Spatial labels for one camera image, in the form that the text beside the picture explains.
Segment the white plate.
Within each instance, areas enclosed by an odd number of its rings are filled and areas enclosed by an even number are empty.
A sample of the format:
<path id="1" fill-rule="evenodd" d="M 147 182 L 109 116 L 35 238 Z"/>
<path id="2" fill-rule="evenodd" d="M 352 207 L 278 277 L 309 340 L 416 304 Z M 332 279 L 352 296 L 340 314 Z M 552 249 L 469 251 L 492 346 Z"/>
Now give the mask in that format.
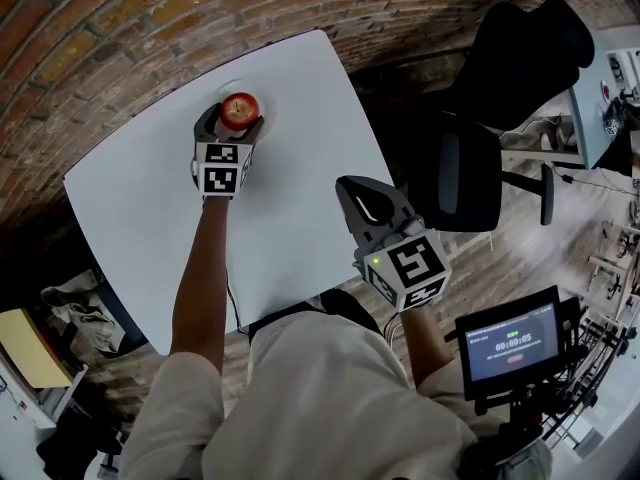
<path id="1" fill-rule="evenodd" d="M 273 91 L 263 81 L 236 78 L 214 91 L 214 102 L 222 102 L 226 97 L 237 92 L 249 93 L 257 100 L 261 116 L 264 118 L 257 140 L 264 139 L 274 127 L 278 116 L 278 105 Z"/>

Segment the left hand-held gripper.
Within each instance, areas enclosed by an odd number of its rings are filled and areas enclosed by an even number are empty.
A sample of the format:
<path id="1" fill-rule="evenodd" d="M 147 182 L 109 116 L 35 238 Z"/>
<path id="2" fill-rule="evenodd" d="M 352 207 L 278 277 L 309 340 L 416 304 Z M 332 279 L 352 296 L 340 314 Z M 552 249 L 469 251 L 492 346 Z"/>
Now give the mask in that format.
<path id="1" fill-rule="evenodd" d="M 265 119 L 259 116 L 240 136 L 219 142 L 216 126 L 221 115 L 220 102 L 209 107 L 194 125 L 195 152 L 191 172 L 203 198 L 233 198 L 242 188 L 251 168 L 255 144 Z"/>

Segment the light blue table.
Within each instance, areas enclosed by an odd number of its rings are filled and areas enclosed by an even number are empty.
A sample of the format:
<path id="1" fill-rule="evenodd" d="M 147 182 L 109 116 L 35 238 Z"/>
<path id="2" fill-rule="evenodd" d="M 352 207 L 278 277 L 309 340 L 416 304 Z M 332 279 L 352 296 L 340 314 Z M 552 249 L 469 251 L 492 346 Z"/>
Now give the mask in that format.
<path id="1" fill-rule="evenodd" d="M 578 81 L 569 89 L 578 150 L 587 169 L 596 165 L 613 142 L 604 127 L 604 117 L 610 102 L 605 99 L 603 85 L 609 88 L 610 99 L 620 94 L 601 37 L 594 34 L 593 41 L 593 62 L 588 68 L 579 70 Z"/>

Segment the person's left forearm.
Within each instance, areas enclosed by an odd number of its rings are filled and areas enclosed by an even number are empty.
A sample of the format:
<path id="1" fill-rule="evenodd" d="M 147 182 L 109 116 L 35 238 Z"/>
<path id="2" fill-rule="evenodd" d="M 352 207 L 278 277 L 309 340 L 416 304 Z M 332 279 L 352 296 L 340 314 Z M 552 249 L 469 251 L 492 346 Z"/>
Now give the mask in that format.
<path id="1" fill-rule="evenodd" d="M 205 200 L 172 316 L 170 352 L 190 352 L 221 369 L 226 330 L 229 200 Z"/>

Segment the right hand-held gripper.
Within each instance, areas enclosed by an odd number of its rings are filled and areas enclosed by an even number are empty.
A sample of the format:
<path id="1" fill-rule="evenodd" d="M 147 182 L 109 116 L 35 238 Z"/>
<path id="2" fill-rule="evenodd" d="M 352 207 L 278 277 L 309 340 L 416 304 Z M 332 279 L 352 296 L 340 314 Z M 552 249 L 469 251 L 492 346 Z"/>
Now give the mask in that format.
<path id="1" fill-rule="evenodd" d="M 354 266 L 398 312 L 442 294 L 452 270 L 435 230 L 424 226 L 396 187 L 365 176 L 335 183 L 357 248 Z"/>

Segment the red apple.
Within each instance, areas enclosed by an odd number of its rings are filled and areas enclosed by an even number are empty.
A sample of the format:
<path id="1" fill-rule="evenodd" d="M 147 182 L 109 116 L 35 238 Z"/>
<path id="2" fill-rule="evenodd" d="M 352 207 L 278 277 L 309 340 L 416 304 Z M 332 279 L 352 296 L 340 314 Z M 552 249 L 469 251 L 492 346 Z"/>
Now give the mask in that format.
<path id="1" fill-rule="evenodd" d="M 233 93 L 221 103 L 220 120 L 229 130 L 246 130 L 259 117 L 258 101 L 249 93 Z"/>

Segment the yellow desk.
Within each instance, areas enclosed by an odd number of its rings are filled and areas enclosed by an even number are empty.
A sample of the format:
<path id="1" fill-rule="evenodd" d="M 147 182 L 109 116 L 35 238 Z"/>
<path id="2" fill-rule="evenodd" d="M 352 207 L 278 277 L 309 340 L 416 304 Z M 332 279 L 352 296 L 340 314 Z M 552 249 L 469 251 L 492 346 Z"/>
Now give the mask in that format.
<path id="1" fill-rule="evenodd" d="M 24 309 L 0 313 L 0 345 L 33 389 L 71 386 L 73 376 Z"/>

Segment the black office chair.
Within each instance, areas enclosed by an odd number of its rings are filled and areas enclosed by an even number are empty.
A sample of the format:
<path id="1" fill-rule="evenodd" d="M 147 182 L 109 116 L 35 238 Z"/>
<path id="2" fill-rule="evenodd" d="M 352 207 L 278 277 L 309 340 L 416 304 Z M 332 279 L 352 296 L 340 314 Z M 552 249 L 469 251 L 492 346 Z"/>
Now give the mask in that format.
<path id="1" fill-rule="evenodd" d="M 504 170 L 496 133 L 571 88 L 594 55 L 591 33 L 565 0 L 532 11 L 507 2 L 489 9 L 452 85 L 415 98 L 405 119 L 416 128 L 408 200 L 427 227 L 494 230 L 504 184 L 539 196 L 540 223 L 551 222 L 551 168 L 542 165 L 537 179 Z"/>

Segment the white table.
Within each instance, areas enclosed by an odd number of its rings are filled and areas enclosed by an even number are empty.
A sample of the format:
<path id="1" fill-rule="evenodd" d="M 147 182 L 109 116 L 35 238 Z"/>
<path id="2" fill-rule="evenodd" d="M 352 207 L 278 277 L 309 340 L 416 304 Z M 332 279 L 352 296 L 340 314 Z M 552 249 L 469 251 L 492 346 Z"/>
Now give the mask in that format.
<path id="1" fill-rule="evenodd" d="M 64 186 L 106 279 L 160 354 L 202 211 L 190 173 L 194 125 L 214 91 L 266 83 L 277 121 L 259 140 L 229 208 L 227 271 L 234 330 L 354 277 L 355 243 L 335 181 L 390 174 L 327 35 L 312 31 L 224 64 L 146 108 L 86 154 Z"/>

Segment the black monitor mount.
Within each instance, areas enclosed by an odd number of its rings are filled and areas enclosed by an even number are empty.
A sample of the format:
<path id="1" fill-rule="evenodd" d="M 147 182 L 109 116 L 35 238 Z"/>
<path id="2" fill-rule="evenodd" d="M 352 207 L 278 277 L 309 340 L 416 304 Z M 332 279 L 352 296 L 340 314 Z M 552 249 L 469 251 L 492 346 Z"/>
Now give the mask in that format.
<path id="1" fill-rule="evenodd" d="M 548 407 L 550 393 L 543 385 L 531 385 L 503 395 L 482 396 L 475 401 L 478 415 L 486 414 L 491 408 L 508 406 L 508 420 L 500 424 L 498 433 L 478 442 L 474 451 L 467 453 L 480 474 L 489 477 L 497 473 L 499 466 L 540 438 L 542 414 Z"/>

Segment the person's white shirt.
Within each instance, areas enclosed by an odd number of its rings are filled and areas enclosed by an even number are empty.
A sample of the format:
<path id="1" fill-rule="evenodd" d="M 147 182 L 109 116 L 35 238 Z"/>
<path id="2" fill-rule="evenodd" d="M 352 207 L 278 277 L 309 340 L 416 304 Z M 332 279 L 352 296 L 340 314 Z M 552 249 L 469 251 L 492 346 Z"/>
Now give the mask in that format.
<path id="1" fill-rule="evenodd" d="M 219 371 L 171 355 L 120 459 L 120 480 L 458 480 L 463 451 L 497 434 L 452 361 L 412 387 L 378 334 L 300 312 L 259 330 L 249 384 L 224 408 Z"/>

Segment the person's right forearm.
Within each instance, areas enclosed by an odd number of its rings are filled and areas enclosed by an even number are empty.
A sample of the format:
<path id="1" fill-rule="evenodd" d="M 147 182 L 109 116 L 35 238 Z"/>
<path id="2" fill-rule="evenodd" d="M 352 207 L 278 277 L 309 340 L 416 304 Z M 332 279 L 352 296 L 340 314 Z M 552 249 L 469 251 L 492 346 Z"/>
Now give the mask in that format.
<path id="1" fill-rule="evenodd" d="M 444 334 L 427 307 L 400 313 L 414 383 L 419 387 L 431 374 L 449 364 L 454 355 Z"/>

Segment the black monitor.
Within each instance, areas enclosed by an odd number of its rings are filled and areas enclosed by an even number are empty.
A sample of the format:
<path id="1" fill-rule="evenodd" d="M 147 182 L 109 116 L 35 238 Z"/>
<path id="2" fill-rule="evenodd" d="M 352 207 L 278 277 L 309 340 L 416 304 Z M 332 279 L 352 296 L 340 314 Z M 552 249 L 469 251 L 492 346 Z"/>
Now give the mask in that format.
<path id="1" fill-rule="evenodd" d="M 542 381 L 567 358 L 558 288 L 459 317 L 455 337 L 466 400 Z"/>

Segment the grey cloth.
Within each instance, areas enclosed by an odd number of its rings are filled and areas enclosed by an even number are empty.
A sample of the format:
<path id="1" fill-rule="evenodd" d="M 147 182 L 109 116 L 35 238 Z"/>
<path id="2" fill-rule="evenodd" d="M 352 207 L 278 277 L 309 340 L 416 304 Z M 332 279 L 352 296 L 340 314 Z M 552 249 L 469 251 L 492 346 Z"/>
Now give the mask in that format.
<path id="1" fill-rule="evenodd" d="M 99 288 L 104 284 L 88 269 L 62 285 L 44 288 L 40 296 L 57 318 L 74 324 L 97 350 L 116 353 L 125 331 L 102 300 Z"/>

